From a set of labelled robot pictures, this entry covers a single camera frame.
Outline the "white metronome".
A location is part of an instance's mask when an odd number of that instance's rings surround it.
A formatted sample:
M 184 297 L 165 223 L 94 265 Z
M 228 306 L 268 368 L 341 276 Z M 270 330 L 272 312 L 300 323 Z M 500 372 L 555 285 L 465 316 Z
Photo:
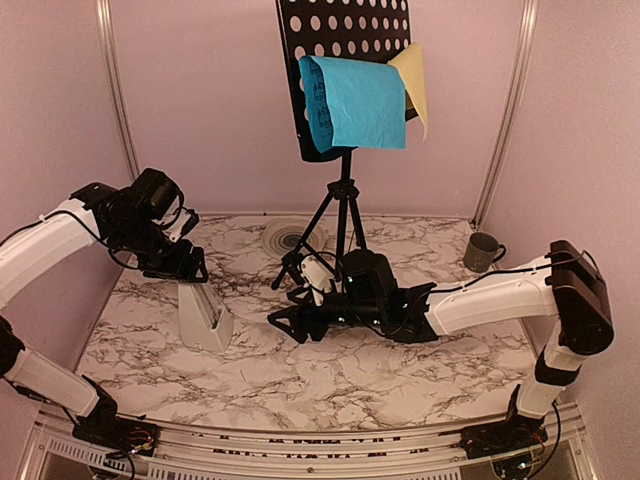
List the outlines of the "white metronome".
M 179 283 L 178 308 L 180 337 L 187 348 L 212 353 L 226 350 L 234 320 L 211 285 Z

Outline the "blue sheet music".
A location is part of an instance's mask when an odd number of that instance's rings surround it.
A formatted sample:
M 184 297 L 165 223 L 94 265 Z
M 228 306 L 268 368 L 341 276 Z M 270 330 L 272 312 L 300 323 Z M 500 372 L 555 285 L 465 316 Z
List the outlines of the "blue sheet music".
M 318 152 L 406 148 L 405 87 L 393 66 L 309 55 L 298 64 Z

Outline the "black music stand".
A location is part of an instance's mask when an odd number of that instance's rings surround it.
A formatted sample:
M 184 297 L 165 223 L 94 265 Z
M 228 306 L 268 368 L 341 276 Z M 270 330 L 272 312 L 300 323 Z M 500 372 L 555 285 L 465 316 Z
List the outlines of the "black music stand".
M 279 1 L 276 11 L 301 158 L 341 162 L 339 180 L 282 259 L 280 273 L 301 283 L 302 252 L 332 201 L 339 203 L 336 257 L 348 228 L 365 247 L 352 153 L 404 149 L 407 121 L 428 122 L 426 81 L 406 1 Z

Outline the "yellow sheet music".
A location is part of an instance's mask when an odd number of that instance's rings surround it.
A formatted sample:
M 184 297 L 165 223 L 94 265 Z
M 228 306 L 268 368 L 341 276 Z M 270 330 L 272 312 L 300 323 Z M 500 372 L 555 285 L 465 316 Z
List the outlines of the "yellow sheet music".
M 424 75 L 423 47 L 411 43 L 387 62 L 399 73 L 405 87 L 405 112 L 414 112 L 420 119 L 423 128 L 422 141 L 429 133 L 427 89 Z

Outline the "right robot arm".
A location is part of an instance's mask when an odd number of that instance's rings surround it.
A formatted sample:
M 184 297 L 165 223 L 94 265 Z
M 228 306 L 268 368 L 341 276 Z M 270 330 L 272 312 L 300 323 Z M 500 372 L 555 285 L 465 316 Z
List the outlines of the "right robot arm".
M 300 344 L 322 340 L 333 324 L 360 324 L 386 339 L 414 344 L 488 323 L 556 317 L 534 371 L 516 388 L 509 415 L 495 428 L 496 440 L 515 448 L 575 381 L 586 358 L 614 339 L 607 286 L 589 258 L 559 240 L 546 255 L 511 270 L 457 284 L 402 288 L 380 253 L 353 250 L 333 266 L 311 253 L 288 268 L 299 285 L 288 294 L 292 306 L 268 321 Z

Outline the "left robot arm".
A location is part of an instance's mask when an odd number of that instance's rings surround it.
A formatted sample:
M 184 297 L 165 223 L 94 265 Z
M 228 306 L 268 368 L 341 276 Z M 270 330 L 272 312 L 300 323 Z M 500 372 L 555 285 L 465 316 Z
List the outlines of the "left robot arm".
M 110 255 L 136 258 L 147 278 L 186 283 L 208 279 L 204 251 L 187 240 L 198 214 L 165 173 L 147 168 L 131 185 L 95 182 L 70 195 L 51 213 L 1 242 L 1 304 L 75 252 L 93 244 Z M 74 413 L 106 445 L 125 438 L 115 401 L 99 386 L 31 350 L 1 322 L 1 376 Z

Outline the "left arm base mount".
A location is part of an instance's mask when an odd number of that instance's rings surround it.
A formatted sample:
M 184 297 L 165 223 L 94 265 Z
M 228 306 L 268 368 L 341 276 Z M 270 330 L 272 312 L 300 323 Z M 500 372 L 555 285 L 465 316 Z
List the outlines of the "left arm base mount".
M 85 417 L 74 420 L 72 435 L 80 440 L 128 454 L 152 456 L 160 427 L 142 418 L 127 419 L 118 415 L 116 401 L 96 382 L 84 376 L 96 389 L 98 402 Z

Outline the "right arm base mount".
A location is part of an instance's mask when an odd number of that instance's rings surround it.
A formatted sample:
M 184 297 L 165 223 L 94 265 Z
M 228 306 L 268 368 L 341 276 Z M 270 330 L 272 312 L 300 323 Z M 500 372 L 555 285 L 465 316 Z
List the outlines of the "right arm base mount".
M 460 431 L 458 446 L 466 452 L 468 459 L 542 445 L 548 440 L 542 418 L 529 418 L 519 413 L 516 405 L 519 390 L 517 386 L 512 392 L 503 420 L 468 426 Z

